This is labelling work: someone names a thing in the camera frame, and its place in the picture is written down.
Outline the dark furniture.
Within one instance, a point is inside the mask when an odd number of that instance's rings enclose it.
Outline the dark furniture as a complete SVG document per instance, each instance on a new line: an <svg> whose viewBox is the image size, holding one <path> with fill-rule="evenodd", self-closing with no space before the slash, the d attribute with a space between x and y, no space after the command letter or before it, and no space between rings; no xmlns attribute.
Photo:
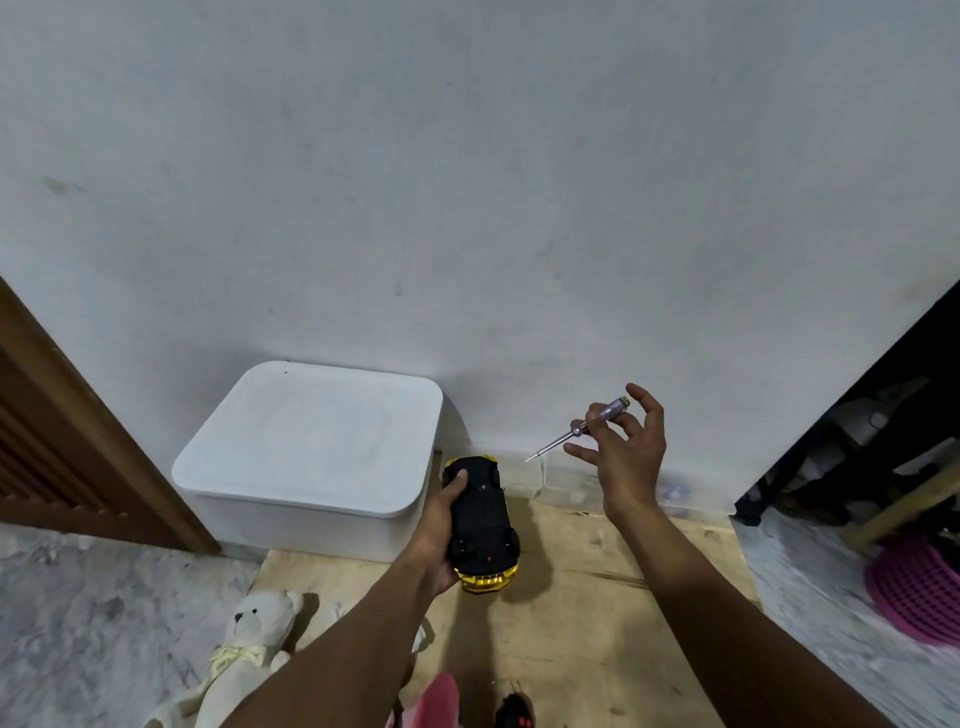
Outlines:
<svg viewBox="0 0 960 728"><path fill-rule="evenodd" d="M915 491L921 476L898 469L948 441L960 445L960 281L738 499L733 519L756 528L774 508L846 528L852 506Z"/></svg>

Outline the light wooden board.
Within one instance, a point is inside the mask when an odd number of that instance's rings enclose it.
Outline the light wooden board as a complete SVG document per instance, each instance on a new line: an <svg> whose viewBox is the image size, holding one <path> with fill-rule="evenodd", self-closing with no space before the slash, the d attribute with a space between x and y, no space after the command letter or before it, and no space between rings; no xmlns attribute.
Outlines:
<svg viewBox="0 0 960 728"><path fill-rule="evenodd" d="M721 728L617 529L538 500L508 504L517 575L495 593L437 598L403 701L448 672L465 726L492 725L520 692L538 728Z"/></svg>

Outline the white lidded plastic storage box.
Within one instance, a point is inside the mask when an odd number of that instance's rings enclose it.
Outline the white lidded plastic storage box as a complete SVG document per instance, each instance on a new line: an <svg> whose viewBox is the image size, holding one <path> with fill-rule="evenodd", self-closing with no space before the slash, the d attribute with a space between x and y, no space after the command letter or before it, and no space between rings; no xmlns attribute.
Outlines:
<svg viewBox="0 0 960 728"><path fill-rule="evenodd" d="M227 545L390 563L422 514L443 404L423 377L265 362L177 455L171 480Z"/></svg>

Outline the pink plastic basket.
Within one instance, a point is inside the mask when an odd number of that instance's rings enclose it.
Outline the pink plastic basket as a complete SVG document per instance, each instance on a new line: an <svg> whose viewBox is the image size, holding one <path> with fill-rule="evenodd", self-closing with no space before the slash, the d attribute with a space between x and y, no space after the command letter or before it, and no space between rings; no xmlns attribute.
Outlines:
<svg viewBox="0 0 960 728"><path fill-rule="evenodd" d="M907 637L960 649L960 572L926 535L901 537L864 570L877 611Z"/></svg>

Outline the black and red toy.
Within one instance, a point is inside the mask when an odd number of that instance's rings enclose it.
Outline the black and red toy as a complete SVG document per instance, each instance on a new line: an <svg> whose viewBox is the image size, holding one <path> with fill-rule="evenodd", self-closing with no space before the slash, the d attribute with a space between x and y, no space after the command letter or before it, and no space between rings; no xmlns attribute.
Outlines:
<svg viewBox="0 0 960 728"><path fill-rule="evenodd" d="M509 682L509 687L494 712L493 728L537 728L529 696L514 682Z"/></svg>

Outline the person's right forearm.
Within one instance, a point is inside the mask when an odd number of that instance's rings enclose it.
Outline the person's right forearm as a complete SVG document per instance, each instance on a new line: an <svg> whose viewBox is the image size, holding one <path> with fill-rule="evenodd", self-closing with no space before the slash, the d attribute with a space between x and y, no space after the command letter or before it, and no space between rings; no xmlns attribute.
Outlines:
<svg viewBox="0 0 960 728"><path fill-rule="evenodd" d="M605 509L726 728L896 728L747 599L654 500Z"/></svg>

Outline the white teddy bear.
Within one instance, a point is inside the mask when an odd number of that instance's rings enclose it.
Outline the white teddy bear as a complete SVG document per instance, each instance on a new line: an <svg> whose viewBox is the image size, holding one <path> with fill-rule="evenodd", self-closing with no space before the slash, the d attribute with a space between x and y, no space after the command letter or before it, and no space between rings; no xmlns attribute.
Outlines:
<svg viewBox="0 0 960 728"><path fill-rule="evenodd" d="M158 706L143 728L222 728L234 710L290 660L283 647L304 606L304 595L294 590L247 594L234 608L199 684Z"/></svg>

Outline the brown louvered wooden door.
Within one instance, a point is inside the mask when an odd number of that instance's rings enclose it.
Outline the brown louvered wooden door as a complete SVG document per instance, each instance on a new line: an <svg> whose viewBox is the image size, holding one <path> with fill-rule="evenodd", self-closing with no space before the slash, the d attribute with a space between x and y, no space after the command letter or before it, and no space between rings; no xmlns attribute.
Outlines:
<svg viewBox="0 0 960 728"><path fill-rule="evenodd" d="M0 524L222 553L2 277Z"/></svg>

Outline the person's left hand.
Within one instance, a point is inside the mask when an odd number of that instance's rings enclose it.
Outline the person's left hand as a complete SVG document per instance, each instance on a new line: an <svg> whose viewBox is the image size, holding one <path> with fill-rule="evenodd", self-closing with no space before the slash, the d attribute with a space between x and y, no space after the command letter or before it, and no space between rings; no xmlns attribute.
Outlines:
<svg viewBox="0 0 960 728"><path fill-rule="evenodd" d="M446 508L446 486L442 486L426 499L418 524L400 557L431 599L458 580L448 556L452 528L452 512Z"/></svg>

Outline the purple handled screwdriver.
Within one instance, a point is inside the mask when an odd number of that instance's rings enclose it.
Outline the purple handled screwdriver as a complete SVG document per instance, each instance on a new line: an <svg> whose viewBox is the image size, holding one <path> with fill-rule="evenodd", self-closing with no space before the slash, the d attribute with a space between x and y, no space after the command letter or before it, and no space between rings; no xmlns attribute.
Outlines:
<svg viewBox="0 0 960 728"><path fill-rule="evenodd" d="M630 400L630 398L629 398L628 396L626 396L626 395L622 395L622 396L619 396L617 399L615 399L613 402L605 405L605 406L600 410L600 412L598 413L597 416L598 416L602 421L607 421L607 422L608 422L608 421L610 421L611 419L616 418L616 417L618 417L619 415L621 415L621 414L623 414L624 412L626 412L627 409L630 407L630 405L631 405L631 400ZM579 438L579 437L581 437L581 436L588 435L589 433L590 433L589 423L584 419L584 420L583 420L580 424L578 424L577 426L571 426L569 431L567 431L565 434L559 436L559 437L558 437L557 439L555 439L554 441L546 444L544 447L542 447L541 449L539 449L539 450L538 450L535 454L533 454L531 457L527 458L524 462L525 462L525 463L528 463L528 462L531 462L531 461L533 461L533 460L535 460L535 459L537 459L537 458L540 458L540 457L542 457L542 456L550 453L551 451L557 449L559 446L567 443L567 442L570 441L571 439Z"/></svg>

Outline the person's left forearm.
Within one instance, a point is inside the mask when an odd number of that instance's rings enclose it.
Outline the person's left forearm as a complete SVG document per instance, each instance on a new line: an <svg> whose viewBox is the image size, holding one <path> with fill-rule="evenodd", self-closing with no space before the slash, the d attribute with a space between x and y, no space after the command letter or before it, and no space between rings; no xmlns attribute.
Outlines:
<svg viewBox="0 0 960 728"><path fill-rule="evenodd" d="M398 559L222 728L385 728L418 629L432 602L450 587L443 571L437 561Z"/></svg>

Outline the person's right hand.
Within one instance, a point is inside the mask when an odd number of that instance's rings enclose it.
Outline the person's right hand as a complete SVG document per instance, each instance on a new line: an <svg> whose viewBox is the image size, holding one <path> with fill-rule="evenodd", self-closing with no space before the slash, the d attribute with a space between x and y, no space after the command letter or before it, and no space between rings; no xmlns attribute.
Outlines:
<svg viewBox="0 0 960 728"><path fill-rule="evenodd" d="M606 516L618 528L633 523L642 513L659 511L657 480L666 454L664 437L628 437L625 414L602 420L597 415L604 406L588 408L589 437L605 450L606 467L596 468L604 497Z"/></svg>

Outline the yellow and black toy car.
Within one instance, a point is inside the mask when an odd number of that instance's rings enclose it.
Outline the yellow and black toy car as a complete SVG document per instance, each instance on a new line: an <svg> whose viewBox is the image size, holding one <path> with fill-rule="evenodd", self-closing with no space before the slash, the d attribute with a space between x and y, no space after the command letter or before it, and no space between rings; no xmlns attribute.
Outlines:
<svg viewBox="0 0 960 728"><path fill-rule="evenodd" d="M447 560L465 592L499 592L516 575L522 549L511 523L498 461L487 455L451 459L442 471L442 487L462 472L466 485L451 505Z"/></svg>

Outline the pink toy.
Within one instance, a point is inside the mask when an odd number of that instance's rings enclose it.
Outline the pink toy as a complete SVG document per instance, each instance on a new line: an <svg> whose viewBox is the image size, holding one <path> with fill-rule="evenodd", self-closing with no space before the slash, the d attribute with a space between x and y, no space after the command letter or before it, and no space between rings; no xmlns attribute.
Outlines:
<svg viewBox="0 0 960 728"><path fill-rule="evenodd" d="M452 674L441 672L404 709L399 728L461 728L459 708L459 686Z"/></svg>

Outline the bamboo pole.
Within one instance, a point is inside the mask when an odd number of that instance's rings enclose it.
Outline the bamboo pole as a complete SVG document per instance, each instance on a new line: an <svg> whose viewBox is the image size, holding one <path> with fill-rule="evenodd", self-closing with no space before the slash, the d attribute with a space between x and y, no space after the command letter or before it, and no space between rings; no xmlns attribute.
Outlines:
<svg viewBox="0 0 960 728"><path fill-rule="evenodd" d="M864 522L845 526L840 534L841 541L851 551L867 552L874 544L959 493L960 456Z"/></svg>

